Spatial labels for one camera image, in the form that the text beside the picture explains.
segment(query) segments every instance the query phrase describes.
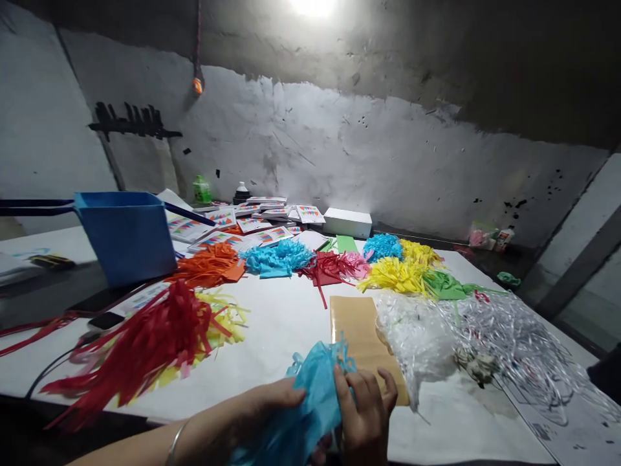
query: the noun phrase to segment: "silver bangle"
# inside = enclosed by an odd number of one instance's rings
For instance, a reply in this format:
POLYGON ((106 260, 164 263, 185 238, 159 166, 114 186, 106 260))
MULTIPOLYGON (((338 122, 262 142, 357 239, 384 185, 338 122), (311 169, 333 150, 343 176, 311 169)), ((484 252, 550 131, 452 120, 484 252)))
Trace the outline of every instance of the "silver bangle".
POLYGON ((168 450, 168 457, 166 458, 165 466, 173 466, 173 464, 175 464, 175 448, 177 447, 177 441, 179 440, 179 437, 181 436, 181 432, 183 432, 183 429, 186 427, 186 425, 188 425, 189 422, 190 420, 188 419, 187 421, 183 423, 181 427, 179 427, 179 430, 177 431, 177 435, 175 436, 175 439, 173 440, 173 444, 170 446, 170 449, 168 450))

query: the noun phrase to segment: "bottle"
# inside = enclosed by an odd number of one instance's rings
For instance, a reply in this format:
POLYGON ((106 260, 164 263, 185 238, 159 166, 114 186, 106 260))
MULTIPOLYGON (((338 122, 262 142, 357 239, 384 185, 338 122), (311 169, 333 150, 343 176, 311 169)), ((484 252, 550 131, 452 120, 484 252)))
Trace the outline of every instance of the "bottle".
POLYGON ((194 182, 194 200, 199 204, 211 204, 212 193, 209 191, 209 183, 198 175, 194 182))
POLYGON ((246 183, 239 182, 239 187, 235 191, 235 197, 233 197, 233 205, 238 205, 246 201, 250 197, 250 191, 246 187, 246 183))
POLYGON ((498 234, 494 250, 498 252, 503 252, 507 245, 511 242, 511 238, 513 238, 514 234, 516 233, 511 228, 505 228, 504 230, 502 230, 498 234))

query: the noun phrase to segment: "brown cardboard piece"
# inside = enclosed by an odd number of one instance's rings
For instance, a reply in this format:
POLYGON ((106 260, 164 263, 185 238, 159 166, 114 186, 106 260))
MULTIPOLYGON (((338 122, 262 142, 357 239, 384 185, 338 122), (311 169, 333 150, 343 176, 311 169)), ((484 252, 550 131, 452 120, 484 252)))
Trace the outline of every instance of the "brown cardboard piece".
POLYGON ((378 337, 376 318, 373 298, 330 297, 332 343, 340 339, 343 332, 349 345, 347 356, 356 361, 356 367, 375 374, 382 393, 386 390, 386 384, 377 374, 377 368, 386 369, 397 382, 399 389, 397 406, 409 406, 406 381, 401 374, 397 359, 389 351, 388 346, 382 343, 383 335, 382 340, 378 337))

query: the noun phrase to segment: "hand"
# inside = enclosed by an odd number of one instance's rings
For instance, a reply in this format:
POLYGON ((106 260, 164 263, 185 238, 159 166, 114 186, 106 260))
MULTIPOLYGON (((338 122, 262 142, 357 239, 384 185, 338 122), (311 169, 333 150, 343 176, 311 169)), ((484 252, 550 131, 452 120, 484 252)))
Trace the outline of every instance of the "hand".
POLYGON ((254 440, 270 417, 278 410, 299 406, 306 390, 294 390, 295 378, 259 385, 233 398, 235 408, 228 415, 234 422, 235 444, 242 445, 254 440))
POLYGON ((367 371, 343 376, 334 366, 336 393, 343 419, 343 459, 350 465, 388 464, 388 421, 397 403, 397 384, 385 369, 378 373, 386 382, 386 393, 380 393, 375 376, 367 371), (349 387, 354 390, 352 396, 349 387))

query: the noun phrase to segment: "smartphone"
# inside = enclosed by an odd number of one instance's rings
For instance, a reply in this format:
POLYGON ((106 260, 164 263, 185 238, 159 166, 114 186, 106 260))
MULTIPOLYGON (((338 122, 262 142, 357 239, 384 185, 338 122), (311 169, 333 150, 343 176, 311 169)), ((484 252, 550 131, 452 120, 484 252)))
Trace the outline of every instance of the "smartphone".
POLYGON ((119 326, 124 320, 125 317, 108 311, 100 316, 90 319, 87 327, 92 331, 108 332, 116 326, 119 326))

